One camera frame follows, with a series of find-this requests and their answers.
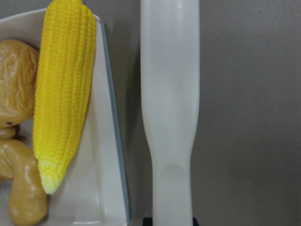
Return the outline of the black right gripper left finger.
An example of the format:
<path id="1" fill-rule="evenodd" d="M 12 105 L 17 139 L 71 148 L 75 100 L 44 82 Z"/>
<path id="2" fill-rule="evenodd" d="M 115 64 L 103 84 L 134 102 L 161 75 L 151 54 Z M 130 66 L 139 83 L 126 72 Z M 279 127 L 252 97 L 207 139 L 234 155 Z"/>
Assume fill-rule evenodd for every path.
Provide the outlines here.
<path id="1" fill-rule="evenodd" d="M 152 218 L 143 218 L 142 226 L 153 226 L 153 219 Z"/>

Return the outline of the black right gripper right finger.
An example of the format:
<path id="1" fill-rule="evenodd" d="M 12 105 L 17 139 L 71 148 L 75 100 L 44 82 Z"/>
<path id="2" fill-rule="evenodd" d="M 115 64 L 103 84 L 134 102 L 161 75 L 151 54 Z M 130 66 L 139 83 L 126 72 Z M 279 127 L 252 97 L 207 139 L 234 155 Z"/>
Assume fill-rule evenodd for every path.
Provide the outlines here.
<path id="1" fill-rule="evenodd" d="M 196 218 L 192 219 L 193 226 L 199 226 L 198 220 Z"/>

